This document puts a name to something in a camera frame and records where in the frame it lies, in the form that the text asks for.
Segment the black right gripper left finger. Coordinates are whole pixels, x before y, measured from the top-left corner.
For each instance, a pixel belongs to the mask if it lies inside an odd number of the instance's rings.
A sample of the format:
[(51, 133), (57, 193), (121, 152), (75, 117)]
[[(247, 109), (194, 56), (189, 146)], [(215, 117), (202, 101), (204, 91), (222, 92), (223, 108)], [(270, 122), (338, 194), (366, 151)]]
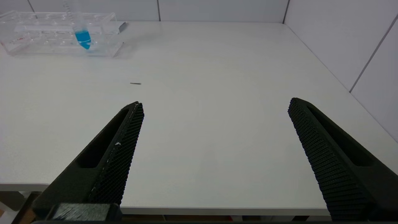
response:
[(122, 108), (36, 198), (36, 217), (61, 203), (120, 205), (144, 117), (138, 101)]

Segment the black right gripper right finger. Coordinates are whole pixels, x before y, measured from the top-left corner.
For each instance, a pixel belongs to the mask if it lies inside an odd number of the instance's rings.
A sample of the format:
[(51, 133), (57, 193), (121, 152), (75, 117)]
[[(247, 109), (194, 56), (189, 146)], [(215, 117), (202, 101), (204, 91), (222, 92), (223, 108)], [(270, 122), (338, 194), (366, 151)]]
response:
[(288, 114), (332, 221), (397, 222), (397, 174), (310, 102)]

